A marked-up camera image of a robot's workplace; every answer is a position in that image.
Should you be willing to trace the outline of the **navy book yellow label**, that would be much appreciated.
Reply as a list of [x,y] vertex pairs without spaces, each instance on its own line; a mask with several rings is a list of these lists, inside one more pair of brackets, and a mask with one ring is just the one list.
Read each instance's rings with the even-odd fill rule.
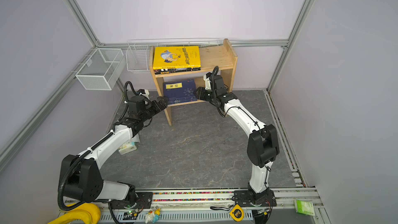
[[197,98],[194,96],[189,97],[169,97],[168,105],[175,105],[180,103],[188,103],[197,101]]

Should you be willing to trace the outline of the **navy notebook white lines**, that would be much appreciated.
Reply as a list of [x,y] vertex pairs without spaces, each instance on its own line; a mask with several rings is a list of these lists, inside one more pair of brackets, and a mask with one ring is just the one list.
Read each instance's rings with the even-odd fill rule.
[[197,89],[194,79],[186,79],[177,82],[163,83],[163,95],[166,97],[189,97],[194,96]]

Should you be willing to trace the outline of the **black wolf cover book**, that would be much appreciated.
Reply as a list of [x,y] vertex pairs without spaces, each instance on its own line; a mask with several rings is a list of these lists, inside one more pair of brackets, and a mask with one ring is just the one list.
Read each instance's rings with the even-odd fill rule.
[[161,74],[172,74],[172,73],[183,73],[183,72],[193,72],[193,71],[200,71],[200,67],[194,67],[194,68],[168,68],[168,69],[155,69],[154,74],[155,75],[161,75]]

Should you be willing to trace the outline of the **yellow folder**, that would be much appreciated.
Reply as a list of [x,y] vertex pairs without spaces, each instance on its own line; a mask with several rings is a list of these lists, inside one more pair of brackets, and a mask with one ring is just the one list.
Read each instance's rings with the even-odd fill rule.
[[156,47],[152,67],[153,69],[200,68],[199,47]]

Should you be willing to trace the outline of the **blue book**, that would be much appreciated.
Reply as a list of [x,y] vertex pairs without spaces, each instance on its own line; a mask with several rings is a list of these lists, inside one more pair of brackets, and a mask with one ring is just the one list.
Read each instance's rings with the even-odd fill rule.
[[200,103],[200,102],[201,102],[201,101],[191,101],[191,102],[183,102],[183,103],[169,104],[168,107],[180,106],[180,105],[187,105],[187,104],[194,104],[194,103]]

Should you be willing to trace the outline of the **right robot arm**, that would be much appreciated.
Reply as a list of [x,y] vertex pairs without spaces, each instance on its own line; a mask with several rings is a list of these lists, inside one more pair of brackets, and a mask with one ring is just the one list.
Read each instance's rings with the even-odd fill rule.
[[221,117],[230,116],[248,137],[247,156],[252,163],[251,178],[245,193],[238,193],[237,202],[253,206],[274,207],[275,194],[269,187],[271,167],[280,153],[278,133],[274,125],[265,124],[247,110],[238,97],[227,90],[219,67],[204,76],[205,87],[195,91],[195,97],[217,108]]

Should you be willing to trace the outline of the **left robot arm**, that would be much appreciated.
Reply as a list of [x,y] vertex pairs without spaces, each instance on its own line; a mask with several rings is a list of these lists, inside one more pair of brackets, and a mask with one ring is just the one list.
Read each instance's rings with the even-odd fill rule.
[[86,150],[62,160],[57,196],[60,210],[71,211],[92,202],[119,201],[130,207],[137,204],[134,185],[104,180],[100,169],[124,143],[148,127],[155,115],[166,110],[169,99],[159,96],[150,100],[146,90],[136,91],[130,81],[124,84],[123,95],[125,109],[110,131]]

